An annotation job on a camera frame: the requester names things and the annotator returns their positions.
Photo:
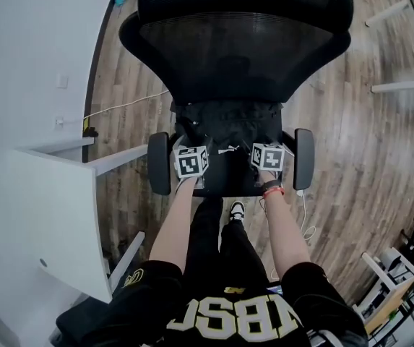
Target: wooden floor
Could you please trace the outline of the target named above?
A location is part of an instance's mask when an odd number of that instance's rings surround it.
[[[361,254],[378,254],[410,230],[414,216],[414,90],[374,95],[370,85],[414,80],[414,15],[406,11],[377,27],[366,18],[399,0],[354,0],[353,42],[347,53],[310,77],[285,104],[283,126],[313,131],[316,170],[306,190],[305,227],[316,226],[312,260],[320,264],[348,303],[366,287],[371,273]],[[165,90],[162,82],[128,53],[118,28],[137,0],[115,8],[105,34],[92,112]],[[99,131],[90,159],[147,143],[155,132],[171,132],[170,94],[93,117]],[[292,190],[293,162],[286,165],[286,200],[298,223],[303,201]],[[256,199],[244,199],[245,227],[271,273],[267,222]],[[154,195],[143,158],[98,179],[103,246],[113,256],[139,230],[149,254],[167,213],[168,198]]]

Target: wall socket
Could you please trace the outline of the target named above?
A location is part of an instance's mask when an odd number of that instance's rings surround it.
[[[58,73],[56,76],[56,87],[58,89],[67,89],[67,86],[69,86],[69,76]]]
[[[54,129],[56,131],[61,131],[64,128],[64,117],[62,116],[57,116],[54,119]]]

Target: black chair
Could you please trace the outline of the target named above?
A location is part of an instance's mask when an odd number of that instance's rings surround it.
[[[120,39],[165,83],[176,112],[176,134],[149,141],[154,192],[170,193],[168,155],[180,137],[212,140],[197,196],[261,195],[248,162],[254,142],[284,143],[296,157],[293,187],[309,187],[314,139],[283,133],[281,103],[346,51],[352,18],[353,0],[139,0]],[[239,148],[222,153],[229,145]]]

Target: desk leg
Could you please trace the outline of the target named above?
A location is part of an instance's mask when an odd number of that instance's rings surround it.
[[[373,93],[389,93],[398,90],[414,89],[414,81],[393,82],[391,84],[374,85],[371,87]]]
[[[366,26],[370,27],[378,22],[381,22],[382,20],[385,20],[386,18],[391,17],[392,15],[402,12],[409,6],[409,4],[409,0],[402,0],[395,5],[391,5],[390,8],[387,8],[383,12],[375,14],[373,17],[370,17],[368,20],[366,20]]]
[[[96,169],[96,176],[99,176],[146,154],[147,145],[140,145],[139,147],[133,147],[132,149],[124,150],[120,153],[92,160],[85,165],[94,167]]]
[[[133,260],[134,256],[136,255],[136,252],[141,246],[142,241],[144,240],[145,236],[146,234],[142,231],[140,231],[136,235],[136,237],[133,239],[133,242],[129,245],[125,254],[121,258],[120,262],[117,264],[115,269],[113,269],[113,272],[110,278],[108,279],[109,286],[111,287],[112,293],[116,290],[118,282],[120,281],[123,274],[126,272],[126,269],[128,268],[129,264]]]
[[[85,145],[91,145],[93,143],[94,137],[83,137],[81,139],[64,140],[53,144],[32,146],[28,149],[39,153],[51,154],[61,152],[63,150],[75,149],[76,147],[84,147]]]
[[[390,291],[397,289],[396,284],[393,283],[388,275],[380,268],[380,266],[369,256],[366,252],[363,253],[362,258],[366,264],[379,276],[380,280],[387,286]]]

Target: jersey lettering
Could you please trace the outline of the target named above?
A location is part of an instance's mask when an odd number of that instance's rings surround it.
[[[184,315],[183,322],[176,322],[176,319],[171,320],[166,326],[168,329],[180,330],[185,332],[186,330],[194,327],[195,323],[195,314],[197,313],[197,307],[199,306],[199,301],[193,299],[188,303],[189,307],[187,308],[186,314]]]
[[[292,307],[278,294],[270,294],[269,299],[274,301],[277,312],[279,313],[281,326],[277,329],[279,332],[279,338],[285,337],[288,333],[293,332],[298,328],[298,324],[295,319],[301,324],[300,318],[293,311]]]
[[[227,286],[224,290],[224,293],[228,293],[228,294],[242,294],[245,291],[245,288],[234,288],[234,287],[230,287]]]
[[[212,310],[211,304],[219,304],[223,310],[233,309],[232,302],[224,298],[207,297],[200,301],[199,312],[204,315],[197,316],[195,326],[204,338],[210,339],[228,339],[232,334],[236,334],[236,322],[234,316],[227,311]],[[209,326],[210,318],[221,319],[221,328]]]
[[[268,296],[260,296],[234,304],[237,314],[238,333],[248,342],[265,342],[266,340],[277,339],[277,331],[272,328],[271,318],[266,302]],[[247,307],[254,307],[255,312],[248,313]],[[256,331],[251,331],[251,324],[257,325]]]
[[[276,305],[280,318],[279,327],[272,327],[267,307],[269,301]],[[216,309],[211,309],[212,305],[217,305]],[[168,323],[167,329],[186,331],[195,326],[204,338],[228,339],[238,333],[248,342],[265,342],[283,338],[298,329],[297,321],[301,325],[298,315],[278,294],[258,296],[237,301],[235,304],[224,298],[207,297],[200,302],[192,299],[188,303],[183,321],[177,322],[173,319]]]
[[[136,271],[134,271],[134,274],[128,275],[128,277],[125,280],[125,284],[123,285],[123,287],[126,286],[130,286],[131,284],[137,283],[138,281],[141,281],[142,276],[144,275],[144,270],[143,269],[138,269]]]

